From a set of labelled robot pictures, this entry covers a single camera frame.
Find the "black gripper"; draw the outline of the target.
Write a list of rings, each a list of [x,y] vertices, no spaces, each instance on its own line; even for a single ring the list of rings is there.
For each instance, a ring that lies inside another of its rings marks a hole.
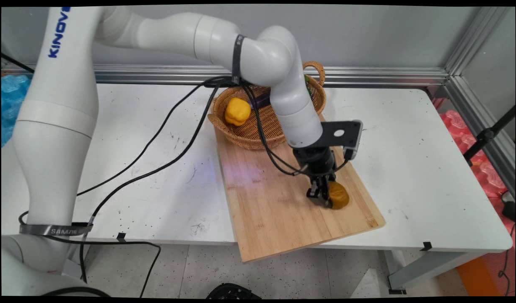
[[[293,155],[306,175],[325,174],[320,177],[310,177],[310,188],[307,191],[307,198],[320,200],[325,208],[332,208],[333,202],[330,198],[330,182],[336,178],[334,170],[337,168],[336,157],[329,147],[293,149]]]

